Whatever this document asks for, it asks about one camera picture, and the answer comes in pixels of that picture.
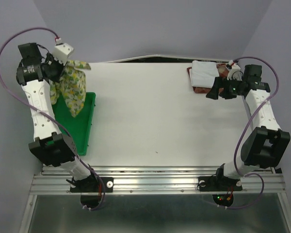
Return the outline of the white skirt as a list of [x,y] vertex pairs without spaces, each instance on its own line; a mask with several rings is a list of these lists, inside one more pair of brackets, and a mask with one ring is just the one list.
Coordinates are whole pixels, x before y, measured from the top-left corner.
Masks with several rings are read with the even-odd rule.
[[219,77],[215,62],[193,61],[190,71],[192,87],[212,88],[214,80]]

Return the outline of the yellow floral skirt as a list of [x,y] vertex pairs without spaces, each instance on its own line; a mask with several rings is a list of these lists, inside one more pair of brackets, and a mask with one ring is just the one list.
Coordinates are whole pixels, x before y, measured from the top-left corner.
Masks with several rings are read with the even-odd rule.
[[91,70],[87,62],[67,61],[58,82],[50,82],[50,102],[57,103],[63,97],[71,115],[76,117],[84,108],[86,99],[86,70]]

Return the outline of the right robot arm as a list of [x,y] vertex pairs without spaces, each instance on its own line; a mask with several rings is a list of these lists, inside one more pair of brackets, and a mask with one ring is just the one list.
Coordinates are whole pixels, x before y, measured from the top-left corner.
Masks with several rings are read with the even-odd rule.
[[245,128],[252,126],[253,130],[249,136],[242,133],[231,162],[222,164],[215,175],[199,178],[201,191],[228,191],[230,188],[240,191],[241,177],[260,168],[276,167],[291,139],[275,119],[270,103],[273,94],[269,85],[262,81],[262,67],[246,65],[241,71],[234,61],[226,67],[228,75],[216,77],[206,97],[230,100],[242,96],[251,114]]

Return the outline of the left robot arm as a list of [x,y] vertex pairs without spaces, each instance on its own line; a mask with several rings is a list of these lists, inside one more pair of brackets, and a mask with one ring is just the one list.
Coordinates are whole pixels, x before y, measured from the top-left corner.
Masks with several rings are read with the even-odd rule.
[[16,80],[26,94],[34,125],[29,150],[44,165],[67,171],[72,176],[68,181],[72,192],[94,191],[99,186],[98,179],[79,158],[72,137],[60,131],[49,97],[49,82],[59,80],[73,48],[58,42],[45,58],[37,43],[22,44],[18,49],[22,59]]

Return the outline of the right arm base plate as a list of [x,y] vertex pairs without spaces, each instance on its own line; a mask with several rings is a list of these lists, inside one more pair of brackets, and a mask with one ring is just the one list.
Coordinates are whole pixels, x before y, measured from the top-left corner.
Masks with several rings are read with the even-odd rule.
[[197,187],[201,192],[227,192],[243,190],[240,180],[225,177],[217,179],[215,176],[199,176]]

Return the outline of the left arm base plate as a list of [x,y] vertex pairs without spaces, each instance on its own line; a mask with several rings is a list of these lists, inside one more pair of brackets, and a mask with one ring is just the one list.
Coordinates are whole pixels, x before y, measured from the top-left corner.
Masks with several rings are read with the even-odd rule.
[[[66,181],[70,184],[71,193],[102,193],[102,186],[99,180],[91,179],[92,177],[86,178],[82,181],[75,181],[74,179]],[[105,186],[105,193],[113,192],[113,177],[101,177],[103,184]]]

